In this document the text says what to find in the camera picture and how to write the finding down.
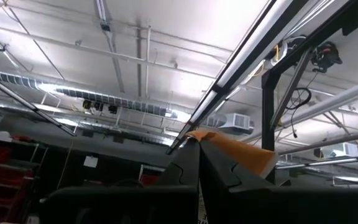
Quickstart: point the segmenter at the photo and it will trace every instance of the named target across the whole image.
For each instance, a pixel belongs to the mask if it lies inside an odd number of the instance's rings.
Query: orange cloth
[[[278,161],[278,155],[272,151],[229,139],[222,134],[208,131],[191,131],[186,135],[193,136],[198,141],[208,140],[214,143],[239,164],[263,178],[269,174]]]

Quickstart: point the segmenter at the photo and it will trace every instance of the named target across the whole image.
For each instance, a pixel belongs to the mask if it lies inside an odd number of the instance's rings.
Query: ceiling light
[[[216,96],[216,92],[211,91],[209,95],[202,101],[200,106],[196,109],[196,111],[193,114],[193,117],[191,117],[190,121],[195,122],[199,116],[202,114],[202,112],[205,111],[206,107],[212,102],[212,99]]]
[[[70,125],[70,126],[77,126],[78,123],[77,122],[74,122],[70,119],[66,119],[66,118],[55,118],[56,121],[58,121],[59,123],[62,123],[62,124],[67,124],[67,125]]]
[[[44,111],[57,112],[57,113],[63,112],[63,110],[61,110],[59,108],[48,106],[48,105],[41,105],[41,104],[34,103],[34,106],[36,108],[38,108],[40,110],[44,110]]]
[[[178,111],[178,110],[172,110],[172,118],[174,118],[174,117],[176,117],[177,121],[186,123],[191,118],[191,114],[188,114],[188,113],[185,113],[182,111]]]
[[[335,177],[335,178],[341,179],[341,180],[352,181],[352,182],[358,182],[358,177]]]
[[[172,143],[173,143],[172,139],[165,139],[162,144],[170,146],[170,145],[172,145]]]

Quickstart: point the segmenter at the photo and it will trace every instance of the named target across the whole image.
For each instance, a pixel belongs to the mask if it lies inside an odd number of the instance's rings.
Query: ductwork
[[[32,110],[29,110],[21,105],[0,101],[0,114],[5,115],[5,114],[9,114],[10,112],[15,112],[15,114],[18,114],[25,118],[34,113]],[[74,124],[76,124],[80,129],[86,129],[97,133],[120,135],[124,138],[132,139],[135,141],[143,141],[143,142],[150,142],[154,144],[164,144],[164,145],[170,145],[173,141],[173,138],[169,135],[155,133],[149,130],[142,131],[141,128],[136,126],[129,126],[128,128],[124,129],[117,126],[104,124],[103,121],[100,121],[100,117],[90,114],[78,114],[78,112],[75,111],[64,110],[61,112],[60,116],[59,113],[50,114],[50,116],[53,116],[55,119],[59,120],[59,122],[65,125],[73,126]]]
[[[130,110],[141,111],[148,114],[154,114],[158,116],[177,119],[182,122],[185,122],[187,116],[190,117],[190,114],[182,111],[170,110],[168,108],[164,108],[153,104],[128,100],[116,96],[105,95],[102,93],[95,93],[92,91],[73,88],[70,86],[56,85],[52,82],[44,82],[41,80],[37,80],[34,78],[27,78],[20,75],[13,75],[9,73],[0,72],[0,81],[24,86],[34,90],[43,90],[52,93],[60,93],[66,96],[82,98],[84,100],[100,102],[107,105],[118,106]]]
[[[238,113],[217,114],[208,117],[201,125],[233,135],[252,134],[254,131],[254,122],[247,115]]]

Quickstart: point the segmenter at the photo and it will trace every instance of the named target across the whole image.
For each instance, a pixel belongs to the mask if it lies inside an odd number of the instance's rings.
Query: black cable
[[[310,82],[307,84],[306,87],[299,87],[299,88],[296,88],[295,91],[298,93],[298,98],[294,101],[292,98],[291,98],[291,106],[286,106],[285,108],[287,109],[285,113],[287,113],[289,110],[293,110],[294,112],[291,114],[291,128],[292,128],[292,133],[293,133],[293,137],[294,138],[298,138],[298,135],[295,133],[295,129],[293,127],[293,116],[294,114],[296,113],[296,111],[301,107],[301,106],[304,106],[306,105],[307,103],[310,102],[310,99],[311,99],[311,91],[308,89],[308,87],[310,86],[310,84],[316,79],[317,75],[318,75],[319,72],[316,72],[316,74],[314,75],[314,77],[310,80]],[[304,92],[307,92],[308,93],[308,97],[305,99],[305,100],[301,100],[301,96]]]

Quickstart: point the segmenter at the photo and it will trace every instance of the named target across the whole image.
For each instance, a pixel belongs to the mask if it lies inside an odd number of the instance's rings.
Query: white sign
[[[197,224],[208,224],[206,217],[206,210],[204,204],[203,191],[201,190],[201,183],[198,184],[198,221]]]
[[[98,165],[98,158],[87,156],[84,161],[84,166],[96,168]]]

